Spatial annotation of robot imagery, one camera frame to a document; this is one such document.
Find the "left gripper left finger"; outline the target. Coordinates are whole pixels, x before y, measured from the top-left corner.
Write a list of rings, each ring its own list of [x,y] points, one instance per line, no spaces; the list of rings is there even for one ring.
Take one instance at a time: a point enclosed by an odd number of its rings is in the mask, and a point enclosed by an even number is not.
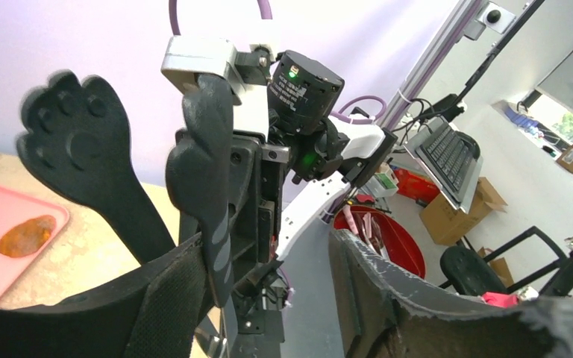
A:
[[[207,313],[200,235],[53,306],[0,309],[0,357],[189,357]]]

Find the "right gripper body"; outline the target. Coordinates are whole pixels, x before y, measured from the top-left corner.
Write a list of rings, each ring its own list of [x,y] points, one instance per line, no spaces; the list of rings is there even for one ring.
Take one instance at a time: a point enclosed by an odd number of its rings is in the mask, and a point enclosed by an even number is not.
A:
[[[198,137],[178,131],[175,146],[175,207],[181,212],[179,241],[201,224],[226,222],[235,267],[272,261],[277,245],[285,163],[258,138],[229,134],[203,147]]]

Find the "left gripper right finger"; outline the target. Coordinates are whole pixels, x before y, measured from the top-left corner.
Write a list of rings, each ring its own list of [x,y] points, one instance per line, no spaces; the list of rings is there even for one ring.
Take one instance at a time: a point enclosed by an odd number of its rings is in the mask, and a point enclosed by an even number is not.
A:
[[[573,298],[473,301],[386,261],[349,230],[330,232],[328,253],[346,357],[573,357]]]

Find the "black serving tongs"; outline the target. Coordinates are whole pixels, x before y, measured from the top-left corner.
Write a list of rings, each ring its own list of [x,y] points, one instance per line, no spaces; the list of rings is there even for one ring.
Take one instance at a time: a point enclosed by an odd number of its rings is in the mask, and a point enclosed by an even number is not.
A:
[[[169,200],[197,220],[199,232],[176,244],[131,163],[128,115],[116,91],[70,71],[22,102],[16,139],[24,167],[69,201],[98,213],[139,267],[50,307],[16,313],[25,345],[53,357],[188,357],[195,329],[213,306],[231,302],[234,268],[229,175],[231,88],[197,75],[183,97],[187,129],[165,167]]]

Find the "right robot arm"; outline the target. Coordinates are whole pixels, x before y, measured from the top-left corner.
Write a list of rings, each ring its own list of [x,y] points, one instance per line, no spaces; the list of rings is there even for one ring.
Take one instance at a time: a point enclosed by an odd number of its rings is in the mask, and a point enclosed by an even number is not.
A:
[[[231,264],[230,191],[248,190],[253,172],[247,166],[243,176],[230,175],[236,135],[275,152],[279,178],[292,170],[296,180],[327,178],[345,160],[372,156],[375,145],[357,147],[369,136],[390,138],[365,123],[339,130],[330,113],[343,79],[295,51],[171,48],[161,72],[183,94],[187,126],[166,162],[166,187],[172,203],[198,222],[204,263],[219,274]]]

